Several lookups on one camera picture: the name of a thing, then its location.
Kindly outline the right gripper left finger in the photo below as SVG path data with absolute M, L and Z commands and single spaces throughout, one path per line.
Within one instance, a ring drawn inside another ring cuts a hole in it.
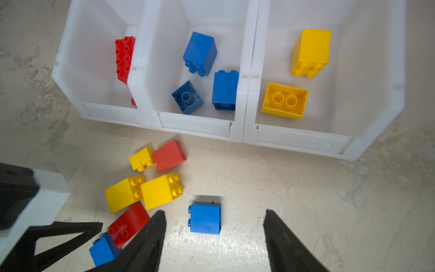
M 91 269 L 92 272 L 157 272 L 164 245 L 167 221 L 157 211 L 113 261 Z

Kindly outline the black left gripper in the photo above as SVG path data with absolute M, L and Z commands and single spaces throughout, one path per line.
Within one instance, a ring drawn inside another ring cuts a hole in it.
M 69 196 L 59 173 L 1 163 L 2 272 L 41 272 L 100 233 L 102 222 L 54 222 Z M 72 234 L 78 236 L 35 253 L 38 239 Z

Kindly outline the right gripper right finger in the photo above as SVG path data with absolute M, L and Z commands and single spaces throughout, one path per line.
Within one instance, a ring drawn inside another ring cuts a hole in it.
M 272 272 L 327 271 L 275 211 L 266 210 L 263 228 Z

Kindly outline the red lego top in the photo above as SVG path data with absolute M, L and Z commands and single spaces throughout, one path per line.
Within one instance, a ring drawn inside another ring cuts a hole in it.
M 153 152 L 158 173 L 164 173 L 187 160 L 178 140 L 172 140 Z

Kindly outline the long red lego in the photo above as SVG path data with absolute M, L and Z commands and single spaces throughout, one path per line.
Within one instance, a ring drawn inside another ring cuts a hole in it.
M 123 39 L 117 39 L 115 41 L 115 45 L 117 79 L 124 84 L 127 84 L 131 67 L 131 59 L 134 51 L 135 38 L 133 36 L 125 36 Z

